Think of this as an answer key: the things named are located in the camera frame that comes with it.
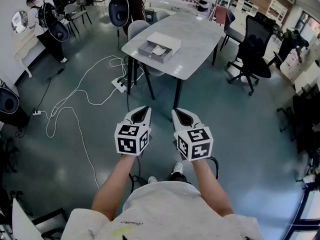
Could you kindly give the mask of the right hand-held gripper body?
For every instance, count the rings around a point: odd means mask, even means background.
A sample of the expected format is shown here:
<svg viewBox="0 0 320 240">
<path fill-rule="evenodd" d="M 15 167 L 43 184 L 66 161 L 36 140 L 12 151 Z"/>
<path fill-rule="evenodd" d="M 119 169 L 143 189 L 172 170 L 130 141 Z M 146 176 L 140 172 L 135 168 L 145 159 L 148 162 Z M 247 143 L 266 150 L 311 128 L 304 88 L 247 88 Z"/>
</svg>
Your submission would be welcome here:
<svg viewBox="0 0 320 240">
<path fill-rule="evenodd" d="M 208 126 L 176 131 L 177 150 L 188 161 L 206 159 L 211 156 L 214 139 Z"/>
</svg>

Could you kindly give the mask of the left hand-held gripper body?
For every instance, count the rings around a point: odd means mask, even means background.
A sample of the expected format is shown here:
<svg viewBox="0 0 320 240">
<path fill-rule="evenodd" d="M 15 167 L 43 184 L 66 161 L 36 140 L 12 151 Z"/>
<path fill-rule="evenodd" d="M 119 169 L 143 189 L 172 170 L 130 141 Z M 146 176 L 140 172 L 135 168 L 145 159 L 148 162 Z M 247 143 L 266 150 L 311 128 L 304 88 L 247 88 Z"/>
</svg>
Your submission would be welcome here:
<svg viewBox="0 0 320 240">
<path fill-rule="evenodd" d="M 114 133 L 116 151 L 122 155 L 139 156 L 150 142 L 151 120 L 140 123 L 124 119 Z"/>
</svg>

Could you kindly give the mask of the white cardboard shoe box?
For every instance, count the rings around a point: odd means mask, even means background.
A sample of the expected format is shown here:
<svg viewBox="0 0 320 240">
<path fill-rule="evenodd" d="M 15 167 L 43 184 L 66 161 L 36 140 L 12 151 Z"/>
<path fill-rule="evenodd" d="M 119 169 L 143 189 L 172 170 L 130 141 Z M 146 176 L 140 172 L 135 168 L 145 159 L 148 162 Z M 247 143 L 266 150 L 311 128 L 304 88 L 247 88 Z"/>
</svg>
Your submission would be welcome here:
<svg viewBox="0 0 320 240">
<path fill-rule="evenodd" d="M 157 45 L 159 45 L 163 49 L 166 49 L 166 52 L 161 56 L 157 56 L 152 53 L 152 50 Z M 154 32 L 138 48 L 138 53 L 154 61 L 164 64 L 180 49 L 180 47 L 180 39 L 173 38 L 159 32 Z"/>
</svg>

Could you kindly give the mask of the person's right forearm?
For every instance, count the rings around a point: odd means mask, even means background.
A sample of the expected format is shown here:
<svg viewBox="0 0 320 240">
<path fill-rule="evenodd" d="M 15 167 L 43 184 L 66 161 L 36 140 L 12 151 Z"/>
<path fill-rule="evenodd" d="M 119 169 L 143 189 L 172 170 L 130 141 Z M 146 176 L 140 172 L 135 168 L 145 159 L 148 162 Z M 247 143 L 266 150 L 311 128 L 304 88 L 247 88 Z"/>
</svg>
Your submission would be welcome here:
<svg viewBox="0 0 320 240">
<path fill-rule="evenodd" d="M 221 217 L 234 214 L 227 193 L 219 184 L 205 159 L 192 162 L 201 197 Z"/>
</svg>

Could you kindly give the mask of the person's left forearm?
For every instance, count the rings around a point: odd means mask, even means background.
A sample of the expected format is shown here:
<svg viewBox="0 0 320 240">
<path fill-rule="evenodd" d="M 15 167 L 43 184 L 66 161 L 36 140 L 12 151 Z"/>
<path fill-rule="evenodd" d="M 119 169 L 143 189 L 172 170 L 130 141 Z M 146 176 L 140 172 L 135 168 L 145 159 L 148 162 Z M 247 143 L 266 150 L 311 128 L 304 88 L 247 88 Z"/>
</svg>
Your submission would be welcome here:
<svg viewBox="0 0 320 240">
<path fill-rule="evenodd" d="M 116 216 L 135 159 L 134 155 L 122 155 L 93 199 L 91 209 L 105 215 L 110 221 Z"/>
</svg>

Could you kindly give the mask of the large white power strip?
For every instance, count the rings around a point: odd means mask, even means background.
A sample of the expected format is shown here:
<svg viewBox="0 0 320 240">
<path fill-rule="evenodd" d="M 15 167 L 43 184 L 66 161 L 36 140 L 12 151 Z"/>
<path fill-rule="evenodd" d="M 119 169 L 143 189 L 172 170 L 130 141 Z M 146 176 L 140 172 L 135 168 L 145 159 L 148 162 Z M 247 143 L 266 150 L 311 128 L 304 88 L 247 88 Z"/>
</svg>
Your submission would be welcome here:
<svg viewBox="0 0 320 240">
<path fill-rule="evenodd" d="M 127 91 L 127 87 L 125 86 L 124 83 L 121 82 L 121 79 L 122 79 L 121 77 L 118 77 L 112 80 L 111 83 L 120 93 L 124 93 Z"/>
</svg>

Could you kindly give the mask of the person's black trousers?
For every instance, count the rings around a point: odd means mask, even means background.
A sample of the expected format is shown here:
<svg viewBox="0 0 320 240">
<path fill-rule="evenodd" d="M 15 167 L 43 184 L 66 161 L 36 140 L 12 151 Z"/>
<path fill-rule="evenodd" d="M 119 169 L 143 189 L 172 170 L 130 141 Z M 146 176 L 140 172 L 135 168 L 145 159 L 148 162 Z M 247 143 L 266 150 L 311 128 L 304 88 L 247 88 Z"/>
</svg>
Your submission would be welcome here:
<svg viewBox="0 0 320 240">
<path fill-rule="evenodd" d="M 181 174 L 180 172 L 172 173 L 169 176 L 168 181 L 177 181 L 177 182 L 184 182 L 184 183 L 188 183 L 189 184 L 187 178 L 183 174 Z"/>
</svg>

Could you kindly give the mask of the person's light grey shirt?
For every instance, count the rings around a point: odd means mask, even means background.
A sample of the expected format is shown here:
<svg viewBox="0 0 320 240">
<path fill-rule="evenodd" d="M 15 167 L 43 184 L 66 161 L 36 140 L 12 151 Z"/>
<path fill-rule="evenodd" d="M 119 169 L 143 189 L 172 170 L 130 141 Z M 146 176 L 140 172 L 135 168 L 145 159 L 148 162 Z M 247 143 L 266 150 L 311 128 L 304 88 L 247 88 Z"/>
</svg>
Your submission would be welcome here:
<svg viewBox="0 0 320 240">
<path fill-rule="evenodd" d="M 136 189 L 110 221 L 74 209 L 61 240 L 263 240 L 254 217 L 218 215 L 191 184 L 160 181 Z"/>
</svg>

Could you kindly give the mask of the grey marble table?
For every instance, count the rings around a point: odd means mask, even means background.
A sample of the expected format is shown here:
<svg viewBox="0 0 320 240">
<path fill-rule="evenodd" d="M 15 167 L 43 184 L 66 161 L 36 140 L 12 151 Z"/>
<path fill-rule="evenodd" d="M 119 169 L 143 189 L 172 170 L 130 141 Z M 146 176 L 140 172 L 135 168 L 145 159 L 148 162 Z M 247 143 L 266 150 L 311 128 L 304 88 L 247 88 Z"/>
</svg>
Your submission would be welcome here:
<svg viewBox="0 0 320 240">
<path fill-rule="evenodd" d="M 181 41 L 180 48 L 167 62 L 157 62 L 138 52 L 138 48 L 155 32 Z M 133 64 L 137 60 L 142 65 L 177 78 L 173 103 L 173 107 L 177 108 L 183 81 L 189 79 L 210 54 L 213 54 L 212 61 L 215 62 L 221 37 L 216 25 L 189 13 L 176 13 L 148 26 L 121 49 L 128 55 L 127 93 L 131 92 Z"/>
</svg>

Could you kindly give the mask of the black mesh office chair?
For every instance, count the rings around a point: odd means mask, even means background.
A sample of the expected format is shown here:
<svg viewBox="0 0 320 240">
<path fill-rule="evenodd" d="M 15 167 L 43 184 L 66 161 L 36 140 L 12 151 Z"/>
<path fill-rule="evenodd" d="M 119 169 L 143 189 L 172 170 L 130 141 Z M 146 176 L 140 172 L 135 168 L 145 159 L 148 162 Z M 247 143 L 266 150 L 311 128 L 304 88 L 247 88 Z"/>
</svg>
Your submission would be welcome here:
<svg viewBox="0 0 320 240">
<path fill-rule="evenodd" d="M 276 22 L 260 12 L 257 12 L 255 16 L 248 15 L 245 22 L 245 37 L 239 44 L 237 53 L 242 66 L 231 61 L 226 66 L 228 68 L 233 66 L 239 70 L 239 74 L 229 79 L 228 83 L 231 84 L 234 80 L 245 76 L 251 89 L 248 95 L 251 96 L 254 92 L 251 79 L 255 79 L 255 84 L 258 84 L 258 77 L 268 79 L 271 77 L 271 71 L 264 60 L 264 55 Z"/>
</svg>

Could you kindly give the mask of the dark grey side chair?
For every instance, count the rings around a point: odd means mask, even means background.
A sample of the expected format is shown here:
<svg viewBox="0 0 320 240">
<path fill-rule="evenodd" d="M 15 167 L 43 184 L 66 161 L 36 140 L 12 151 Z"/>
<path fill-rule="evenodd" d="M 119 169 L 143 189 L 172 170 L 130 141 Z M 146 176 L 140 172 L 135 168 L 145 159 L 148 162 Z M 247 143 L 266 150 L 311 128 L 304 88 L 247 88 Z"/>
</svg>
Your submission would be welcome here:
<svg viewBox="0 0 320 240">
<path fill-rule="evenodd" d="M 223 46 L 227 44 L 229 38 L 235 40 L 238 43 L 244 41 L 245 36 L 235 29 L 231 28 L 231 23 L 235 21 L 235 16 L 230 9 L 226 11 L 225 23 L 224 23 L 224 33 L 225 37 L 223 39 L 222 45 L 220 47 L 220 51 L 223 49 Z"/>
</svg>

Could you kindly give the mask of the black mesh waste bin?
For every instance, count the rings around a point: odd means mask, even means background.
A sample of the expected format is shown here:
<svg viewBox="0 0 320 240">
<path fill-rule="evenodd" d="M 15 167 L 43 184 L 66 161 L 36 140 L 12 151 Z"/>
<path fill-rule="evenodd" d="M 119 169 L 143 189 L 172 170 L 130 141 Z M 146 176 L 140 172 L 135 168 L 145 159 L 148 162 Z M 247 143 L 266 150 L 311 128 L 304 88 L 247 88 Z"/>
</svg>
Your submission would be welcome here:
<svg viewBox="0 0 320 240">
<path fill-rule="evenodd" d="M 155 11 L 152 8 L 148 8 L 144 10 L 145 12 L 145 21 L 146 22 L 153 22 L 154 21 L 154 14 Z"/>
</svg>

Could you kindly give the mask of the black wheeled chair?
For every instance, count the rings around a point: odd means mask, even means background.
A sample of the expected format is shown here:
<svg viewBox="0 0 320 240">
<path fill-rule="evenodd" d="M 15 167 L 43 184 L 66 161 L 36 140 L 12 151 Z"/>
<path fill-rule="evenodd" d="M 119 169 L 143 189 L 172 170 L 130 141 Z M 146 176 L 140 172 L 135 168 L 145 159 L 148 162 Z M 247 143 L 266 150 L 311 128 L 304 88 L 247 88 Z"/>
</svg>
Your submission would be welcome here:
<svg viewBox="0 0 320 240">
<path fill-rule="evenodd" d="M 293 107 L 278 108 L 287 118 L 287 126 L 292 128 L 292 141 L 297 143 L 297 152 L 306 152 L 310 158 L 320 154 L 320 92 L 306 95 L 295 95 Z"/>
</svg>

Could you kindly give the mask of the red chair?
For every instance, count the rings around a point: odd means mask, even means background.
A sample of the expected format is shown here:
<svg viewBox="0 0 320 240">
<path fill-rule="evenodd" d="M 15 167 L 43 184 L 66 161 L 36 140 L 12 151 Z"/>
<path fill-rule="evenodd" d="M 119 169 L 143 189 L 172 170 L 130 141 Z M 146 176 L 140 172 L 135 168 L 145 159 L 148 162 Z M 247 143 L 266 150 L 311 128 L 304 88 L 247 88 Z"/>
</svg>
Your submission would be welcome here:
<svg viewBox="0 0 320 240">
<path fill-rule="evenodd" d="M 217 24 L 224 25 L 226 22 L 226 15 L 228 9 L 222 6 L 216 6 L 215 21 Z"/>
</svg>

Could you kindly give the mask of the grey chair with black legs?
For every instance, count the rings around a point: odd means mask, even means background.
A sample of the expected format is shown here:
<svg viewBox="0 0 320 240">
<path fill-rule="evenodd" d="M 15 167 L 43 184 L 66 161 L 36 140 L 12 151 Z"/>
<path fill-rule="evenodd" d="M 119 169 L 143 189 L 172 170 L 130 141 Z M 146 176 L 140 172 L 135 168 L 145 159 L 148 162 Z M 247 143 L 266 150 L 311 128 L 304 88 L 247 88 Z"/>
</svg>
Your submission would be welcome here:
<svg viewBox="0 0 320 240">
<path fill-rule="evenodd" d="M 82 23 L 85 24 L 85 20 L 84 20 L 84 15 L 87 16 L 89 23 L 92 24 L 91 18 L 88 14 L 88 11 L 86 10 L 85 6 L 83 4 L 74 4 L 74 3 L 70 3 L 67 4 L 64 7 L 64 13 L 65 13 L 65 18 L 71 22 L 71 25 L 74 27 L 74 29 L 76 30 L 76 32 L 79 34 L 79 30 L 75 24 L 75 20 L 77 20 L 78 18 L 82 19 Z"/>
</svg>

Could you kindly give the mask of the white shelf cabinet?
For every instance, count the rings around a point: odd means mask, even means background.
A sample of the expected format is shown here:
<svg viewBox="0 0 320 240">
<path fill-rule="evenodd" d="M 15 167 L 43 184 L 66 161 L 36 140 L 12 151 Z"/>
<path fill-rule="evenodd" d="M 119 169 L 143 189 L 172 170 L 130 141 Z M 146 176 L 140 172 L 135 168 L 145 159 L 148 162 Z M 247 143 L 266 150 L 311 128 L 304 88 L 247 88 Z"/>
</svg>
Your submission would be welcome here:
<svg viewBox="0 0 320 240">
<path fill-rule="evenodd" d="M 246 12 L 247 14 L 254 17 L 258 12 L 259 7 L 249 1 L 238 0 L 235 9 L 238 12 Z"/>
</svg>

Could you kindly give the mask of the white dresser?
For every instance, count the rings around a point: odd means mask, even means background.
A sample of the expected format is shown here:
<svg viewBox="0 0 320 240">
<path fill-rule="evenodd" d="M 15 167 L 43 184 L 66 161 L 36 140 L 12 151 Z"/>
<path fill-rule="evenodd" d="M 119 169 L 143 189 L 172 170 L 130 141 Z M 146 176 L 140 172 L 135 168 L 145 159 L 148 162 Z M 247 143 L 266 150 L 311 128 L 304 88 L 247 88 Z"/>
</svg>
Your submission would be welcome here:
<svg viewBox="0 0 320 240">
<path fill-rule="evenodd" d="M 28 65 L 33 62 L 43 51 L 45 47 L 35 36 L 33 30 L 25 30 L 24 32 L 18 34 L 18 37 L 13 40 L 13 53 L 14 58 L 22 66 L 22 68 L 27 72 L 28 77 L 32 77 Z M 32 60 L 29 64 L 24 64 L 24 59 L 31 55 Z"/>
</svg>

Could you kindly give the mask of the dark backpack on stand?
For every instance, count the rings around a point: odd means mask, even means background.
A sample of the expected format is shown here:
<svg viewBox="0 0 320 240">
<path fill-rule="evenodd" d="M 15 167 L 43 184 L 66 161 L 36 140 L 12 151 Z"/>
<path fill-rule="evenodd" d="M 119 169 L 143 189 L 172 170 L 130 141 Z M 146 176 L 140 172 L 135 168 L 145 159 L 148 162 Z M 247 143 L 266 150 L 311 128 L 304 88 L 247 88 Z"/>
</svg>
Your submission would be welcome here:
<svg viewBox="0 0 320 240">
<path fill-rule="evenodd" d="M 18 129 L 24 128 L 29 122 L 27 113 L 20 106 L 19 97 L 4 82 L 0 84 L 0 122 Z"/>
</svg>

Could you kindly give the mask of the white board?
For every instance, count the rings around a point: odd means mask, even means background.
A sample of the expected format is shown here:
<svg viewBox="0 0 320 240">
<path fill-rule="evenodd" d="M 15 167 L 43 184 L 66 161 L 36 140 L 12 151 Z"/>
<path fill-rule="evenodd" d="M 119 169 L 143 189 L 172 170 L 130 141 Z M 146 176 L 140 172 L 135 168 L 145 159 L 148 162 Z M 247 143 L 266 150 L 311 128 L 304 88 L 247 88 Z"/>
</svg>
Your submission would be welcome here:
<svg viewBox="0 0 320 240">
<path fill-rule="evenodd" d="M 12 203 L 12 232 L 16 240 L 44 240 L 15 198 Z"/>
</svg>

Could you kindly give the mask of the white glass-door cabinet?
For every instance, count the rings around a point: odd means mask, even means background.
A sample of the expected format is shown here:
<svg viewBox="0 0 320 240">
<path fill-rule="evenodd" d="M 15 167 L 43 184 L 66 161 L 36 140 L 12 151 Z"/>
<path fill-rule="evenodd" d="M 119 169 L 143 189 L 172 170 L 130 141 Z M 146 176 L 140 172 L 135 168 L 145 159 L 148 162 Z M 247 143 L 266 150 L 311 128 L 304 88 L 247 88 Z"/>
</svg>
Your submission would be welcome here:
<svg viewBox="0 0 320 240">
<path fill-rule="evenodd" d="M 288 9 L 277 0 L 271 0 L 267 9 L 266 16 L 281 26 L 282 22 L 287 14 Z"/>
</svg>

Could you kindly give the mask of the round wall mirror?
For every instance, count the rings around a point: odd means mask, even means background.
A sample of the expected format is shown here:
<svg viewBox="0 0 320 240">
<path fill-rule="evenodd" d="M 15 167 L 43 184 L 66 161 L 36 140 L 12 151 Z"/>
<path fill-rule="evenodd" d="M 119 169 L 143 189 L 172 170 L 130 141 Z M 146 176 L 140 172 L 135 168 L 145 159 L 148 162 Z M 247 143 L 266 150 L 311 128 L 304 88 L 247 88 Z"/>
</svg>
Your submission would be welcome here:
<svg viewBox="0 0 320 240">
<path fill-rule="evenodd" d="M 17 34 L 24 32 L 28 27 L 27 12 L 24 10 L 17 11 L 11 19 L 11 27 L 12 30 Z"/>
</svg>

